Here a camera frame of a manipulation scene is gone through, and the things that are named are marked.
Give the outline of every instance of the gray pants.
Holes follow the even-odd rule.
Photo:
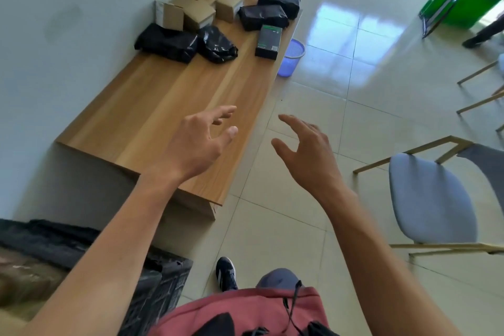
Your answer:
[[[264,275],[255,288],[282,288],[293,290],[299,282],[297,276],[290,269],[274,269]]]

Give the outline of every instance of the wooden desk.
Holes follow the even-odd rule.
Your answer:
[[[238,57],[213,64],[196,55],[189,65],[139,53],[56,139],[87,154],[141,174],[166,147],[182,117],[218,105],[236,105],[233,117],[213,126],[218,136],[239,133],[204,174],[180,186],[175,199],[215,217],[301,16],[282,33],[276,61],[256,57],[258,31],[239,21],[214,23],[238,47]]]

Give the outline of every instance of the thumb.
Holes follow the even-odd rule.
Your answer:
[[[233,141],[233,138],[237,133],[238,128],[236,126],[230,126],[224,132],[222,132],[219,137],[215,138],[214,141],[217,142],[221,150],[224,150],[224,148],[228,146],[231,141]]]
[[[280,158],[287,165],[287,162],[290,162],[290,160],[292,159],[294,152],[291,149],[289,149],[289,147],[285,144],[285,142],[283,142],[278,138],[273,138],[271,140],[271,144],[275,148],[275,151],[280,156]]]

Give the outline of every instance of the gray patch on wall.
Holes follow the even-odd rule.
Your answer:
[[[48,43],[53,43],[65,32],[74,27],[81,19],[83,12],[77,4],[57,12],[44,27],[44,36]]]

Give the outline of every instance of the white wall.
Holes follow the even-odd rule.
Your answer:
[[[54,139],[133,57],[154,0],[0,0],[0,218],[104,225],[132,187]]]

